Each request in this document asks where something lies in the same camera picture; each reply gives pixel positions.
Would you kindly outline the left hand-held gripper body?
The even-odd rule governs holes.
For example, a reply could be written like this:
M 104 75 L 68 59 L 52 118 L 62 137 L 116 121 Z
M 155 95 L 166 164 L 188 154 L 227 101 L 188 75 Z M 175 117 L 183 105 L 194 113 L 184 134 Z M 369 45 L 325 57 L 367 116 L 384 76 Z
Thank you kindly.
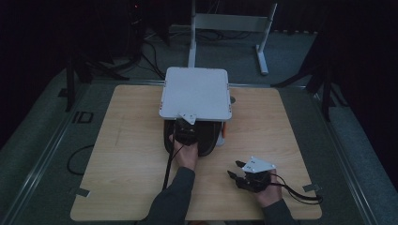
M 191 114 L 182 114 L 175 120 L 174 138 L 184 145 L 192 145 L 198 142 L 195 118 Z

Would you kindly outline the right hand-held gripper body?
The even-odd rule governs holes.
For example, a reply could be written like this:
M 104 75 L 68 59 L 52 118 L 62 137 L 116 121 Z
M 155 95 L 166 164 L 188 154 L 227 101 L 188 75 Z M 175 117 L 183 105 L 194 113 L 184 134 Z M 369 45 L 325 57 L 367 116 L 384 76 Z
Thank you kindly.
M 238 188 L 258 193 L 265 190 L 271 183 L 270 171 L 276 166 L 258 157 L 250 157 L 244 168 L 240 168 L 245 175 L 236 182 Z

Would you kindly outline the black round tray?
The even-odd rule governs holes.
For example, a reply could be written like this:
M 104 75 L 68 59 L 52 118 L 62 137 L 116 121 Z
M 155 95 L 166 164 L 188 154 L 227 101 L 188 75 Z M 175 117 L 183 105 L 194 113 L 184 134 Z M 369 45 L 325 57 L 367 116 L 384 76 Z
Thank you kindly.
M 164 147 L 168 153 L 174 150 L 173 143 L 169 140 L 170 135 L 174 135 L 175 120 L 165 120 L 163 127 Z M 198 138 L 198 156 L 205 157 L 209 155 L 216 146 L 219 134 L 222 129 L 221 122 L 195 122 Z

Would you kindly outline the white square box lid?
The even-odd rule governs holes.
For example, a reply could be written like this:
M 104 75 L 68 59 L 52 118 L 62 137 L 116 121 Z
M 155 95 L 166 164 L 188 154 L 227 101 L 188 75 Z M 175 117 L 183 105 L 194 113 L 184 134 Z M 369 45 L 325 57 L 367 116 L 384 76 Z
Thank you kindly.
M 224 69 L 169 67 L 161 95 L 160 117 L 189 124 L 232 118 L 228 74 Z

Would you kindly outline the person's right hand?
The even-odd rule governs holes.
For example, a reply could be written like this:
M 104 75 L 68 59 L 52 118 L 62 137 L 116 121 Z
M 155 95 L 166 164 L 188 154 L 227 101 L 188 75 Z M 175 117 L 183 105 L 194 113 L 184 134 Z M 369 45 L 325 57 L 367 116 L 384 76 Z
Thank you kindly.
M 271 206 L 283 198 L 282 188 L 280 187 L 280 182 L 277 178 L 277 172 L 275 170 L 271 170 L 270 173 L 271 185 L 269 185 L 265 190 L 254 194 L 254 198 L 261 207 Z

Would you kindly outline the person's left hand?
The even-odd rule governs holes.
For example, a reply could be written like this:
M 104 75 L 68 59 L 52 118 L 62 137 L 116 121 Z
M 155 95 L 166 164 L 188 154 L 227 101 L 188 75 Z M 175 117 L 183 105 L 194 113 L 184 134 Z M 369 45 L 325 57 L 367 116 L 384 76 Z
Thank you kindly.
M 176 141 L 173 135 L 169 136 L 169 140 L 174 145 L 172 159 L 176 160 L 179 167 L 185 167 L 194 171 L 198 161 L 198 143 L 184 145 Z

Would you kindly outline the black tripod stand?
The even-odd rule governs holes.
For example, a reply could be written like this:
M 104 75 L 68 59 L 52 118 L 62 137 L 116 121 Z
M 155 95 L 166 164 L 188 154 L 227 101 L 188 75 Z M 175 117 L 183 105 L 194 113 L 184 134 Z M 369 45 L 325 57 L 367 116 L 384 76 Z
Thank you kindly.
M 69 112 L 76 99 L 75 92 L 75 75 L 78 75 L 79 80 L 82 83 L 91 83 L 93 76 L 89 71 L 89 67 L 92 66 L 95 69 L 102 71 L 105 75 L 119 81 L 127 81 L 128 78 L 117 74 L 112 69 L 104 66 L 100 61 L 96 61 L 94 58 L 88 56 L 83 52 L 72 52 L 67 57 L 67 88 L 65 90 L 65 96 L 67 98 L 66 111 Z
M 345 103 L 337 95 L 336 91 L 332 87 L 332 69 L 331 64 L 328 60 L 322 60 L 319 63 L 315 63 L 313 66 L 308 66 L 306 68 L 301 68 L 299 72 L 292 77 L 271 85 L 275 88 L 284 88 L 291 83 L 294 83 L 302 78 L 311 75 L 312 78 L 305 85 L 305 90 L 308 93 L 315 95 L 319 89 L 322 89 L 321 97 L 321 113 L 323 114 L 327 122 L 330 121 L 329 107 L 332 103 L 332 95 L 335 95 L 337 100 L 345 106 Z

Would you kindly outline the white metal stand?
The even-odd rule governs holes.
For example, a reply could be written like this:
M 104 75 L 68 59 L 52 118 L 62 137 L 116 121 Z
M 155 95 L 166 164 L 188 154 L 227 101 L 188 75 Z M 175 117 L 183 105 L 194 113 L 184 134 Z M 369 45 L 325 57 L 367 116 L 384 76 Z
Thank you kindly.
M 197 29 L 252 32 L 263 34 L 262 40 L 255 46 L 255 55 L 261 74 L 268 75 L 269 71 L 265 56 L 265 47 L 277 6 L 277 3 L 272 3 L 266 17 L 206 14 L 198 13 L 196 11 L 196 0 L 191 0 L 191 45 L 188 56 L 188 67 L 195 67 Z

